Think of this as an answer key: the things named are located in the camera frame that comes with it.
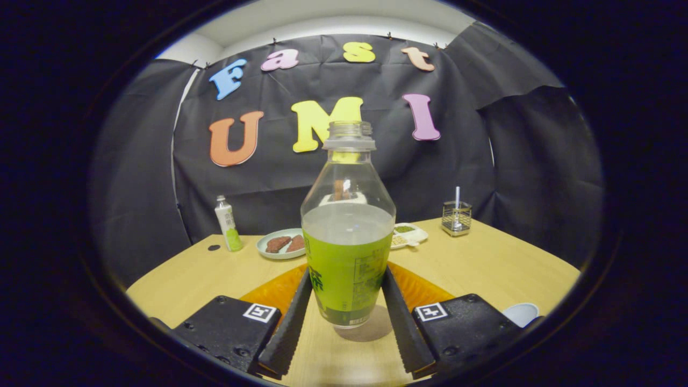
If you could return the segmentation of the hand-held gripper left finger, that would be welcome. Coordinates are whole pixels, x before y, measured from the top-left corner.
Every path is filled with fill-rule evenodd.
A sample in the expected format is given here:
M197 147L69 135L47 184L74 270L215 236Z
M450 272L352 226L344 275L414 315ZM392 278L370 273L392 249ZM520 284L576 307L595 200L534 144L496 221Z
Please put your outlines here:
M216 296L173 328L190 349L256 376L290 369L312 291L306 264L236 299Z

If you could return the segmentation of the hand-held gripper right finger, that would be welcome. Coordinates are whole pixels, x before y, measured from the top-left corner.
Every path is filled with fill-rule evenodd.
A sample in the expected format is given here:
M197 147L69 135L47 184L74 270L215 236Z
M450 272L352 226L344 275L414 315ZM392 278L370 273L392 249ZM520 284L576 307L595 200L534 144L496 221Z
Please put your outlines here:
M523 331L479 295L452 296L392 262L382 289L403 367L413 377L473 367Z

